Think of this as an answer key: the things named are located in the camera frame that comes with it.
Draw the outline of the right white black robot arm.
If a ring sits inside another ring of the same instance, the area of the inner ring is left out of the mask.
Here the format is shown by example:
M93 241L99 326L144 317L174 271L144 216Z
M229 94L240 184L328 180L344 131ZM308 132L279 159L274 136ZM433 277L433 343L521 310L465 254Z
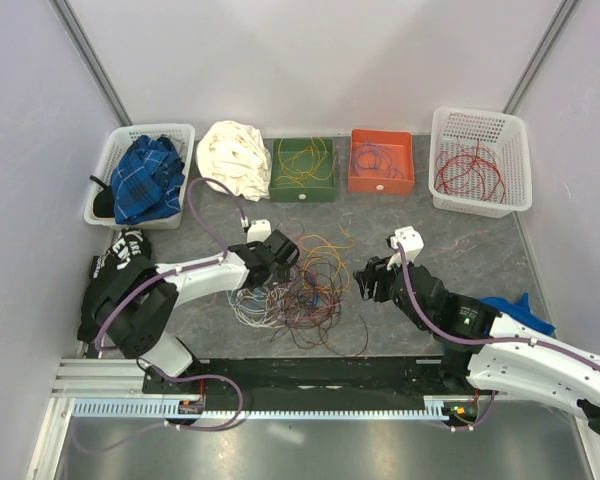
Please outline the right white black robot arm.
M371 258L354 273L361 295L390 302L443 344L438 381L512 394L566 411L600 435L600 355L559 341L476 298L449 291L425 267Z

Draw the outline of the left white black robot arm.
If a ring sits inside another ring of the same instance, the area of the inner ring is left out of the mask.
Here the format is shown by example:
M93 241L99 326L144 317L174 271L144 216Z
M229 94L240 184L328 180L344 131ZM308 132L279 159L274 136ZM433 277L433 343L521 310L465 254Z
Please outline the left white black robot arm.
M144 232L124 229L92 260L78 338L95 346L110 339L125 358L165 374L176 392L191 392L200 371L188 347L166 331L173 311L211 294L285 283L298 258L298 246L273 230L248 235L245 243L204 259L156 264Z

